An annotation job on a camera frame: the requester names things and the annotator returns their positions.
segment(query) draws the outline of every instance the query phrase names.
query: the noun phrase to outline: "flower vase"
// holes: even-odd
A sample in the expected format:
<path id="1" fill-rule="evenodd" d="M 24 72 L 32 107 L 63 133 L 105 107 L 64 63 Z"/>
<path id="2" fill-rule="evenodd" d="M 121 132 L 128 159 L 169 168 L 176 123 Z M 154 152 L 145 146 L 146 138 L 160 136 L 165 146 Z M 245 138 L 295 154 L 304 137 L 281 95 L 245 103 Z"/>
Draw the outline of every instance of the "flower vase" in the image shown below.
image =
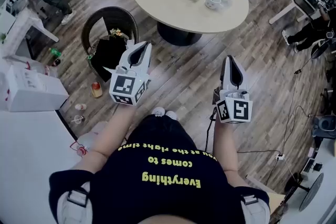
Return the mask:
<path id="1" fill-rule="evenodd" d="M 232 5 L 232 0 L 222 0 L 222 5 L 224 7 L 230 7 Z"/>

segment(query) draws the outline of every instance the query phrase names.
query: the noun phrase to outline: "hand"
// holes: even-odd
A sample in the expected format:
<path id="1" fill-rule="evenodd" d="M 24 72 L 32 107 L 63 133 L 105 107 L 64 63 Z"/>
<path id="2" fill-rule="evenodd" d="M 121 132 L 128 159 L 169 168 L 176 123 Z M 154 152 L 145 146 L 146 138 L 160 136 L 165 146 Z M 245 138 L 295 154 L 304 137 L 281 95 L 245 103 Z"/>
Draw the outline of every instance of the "hand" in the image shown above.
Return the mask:
<path id="1" fill-rule="evenodd" d="M 317 4 L 317 6 L 319 8 L 326 8 L 326 4 L 323 1 L 319 1 L 318 4 Z"/>

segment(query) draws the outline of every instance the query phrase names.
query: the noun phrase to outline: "green bottle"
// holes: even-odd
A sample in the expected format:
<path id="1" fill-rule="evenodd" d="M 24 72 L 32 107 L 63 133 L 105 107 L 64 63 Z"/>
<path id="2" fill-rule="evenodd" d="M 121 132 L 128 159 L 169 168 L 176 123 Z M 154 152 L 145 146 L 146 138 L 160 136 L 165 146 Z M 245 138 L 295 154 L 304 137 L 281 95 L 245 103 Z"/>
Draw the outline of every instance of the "green bottle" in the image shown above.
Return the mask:
<path id="1" fill-rule="evenodd" d="M 49 51 L 52 55 L 54 55 L 56 58 L 60 57 L 61 56 L 61 53 L 57 50 L 57 49 L 51 49 L 49 48 Z"/>

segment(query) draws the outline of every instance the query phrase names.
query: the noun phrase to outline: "shoe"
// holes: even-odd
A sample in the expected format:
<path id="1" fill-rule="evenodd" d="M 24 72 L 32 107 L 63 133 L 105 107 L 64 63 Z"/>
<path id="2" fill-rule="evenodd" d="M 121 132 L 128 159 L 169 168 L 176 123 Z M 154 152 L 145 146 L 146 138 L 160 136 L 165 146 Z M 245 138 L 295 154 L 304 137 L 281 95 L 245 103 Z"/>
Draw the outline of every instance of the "shoe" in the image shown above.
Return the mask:
<path id="1" fill-rule="evenodd" d="M 164 116 L 165 109 L 158 106 L 157 108 L 153 109 L 152 115 L 155 115 L 156 117 L 162 117 Z"/>
<path id="2" fill-rule="evenodd" d="M 70 21 L 73 19 L 73 17 L 74 17 L 75 15 L 76 15 L 76 11 L 75 11 L 75 10 L 72 10 L 72 13 L 70 13 L 70 14 L 64 16 L 64 18 L 63 18 L 61 24 L 62 24 L 62 25 L 66 25 L 68 22 L 70 22 Z"/>
<path id="3" fill-rule="evenodd" d="M 283 38 L 285 39 L 285 42 L 286 42 L 286 44 L 287 44 L 287 46 L 289 46 L 290 45 L 290 43 L 288 43 L 288 35 L 287 35 L 287 32 L 286 32 L 286 30 L 282 30 L 282 36 L 283 36 Z"/>
<path id="4" fill-rule="evenodd" d="M 167 111 L 166 116 L 170 117 L 172 120 L 177 121 L 177 115 L 174 111 Z"/>

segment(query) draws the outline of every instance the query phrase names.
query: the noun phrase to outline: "backpack strap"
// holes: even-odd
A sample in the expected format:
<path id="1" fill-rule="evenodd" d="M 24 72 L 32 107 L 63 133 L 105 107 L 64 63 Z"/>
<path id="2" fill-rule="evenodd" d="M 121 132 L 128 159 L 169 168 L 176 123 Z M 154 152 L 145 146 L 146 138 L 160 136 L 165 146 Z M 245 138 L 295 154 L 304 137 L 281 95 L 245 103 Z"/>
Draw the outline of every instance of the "backpack strap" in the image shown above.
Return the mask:
<path id="1" fill-rule="evenodd" d="M 92 203 L 89 193 L 90 182 L 63 193 L 57 203 L 58 224 L 92 224 Z"/>
<path id="2" fill-rule="evenodd" d="M 241 202 L 246 224 L 268 224 L 268 205 L 255 195 L 242 196 Z"/>

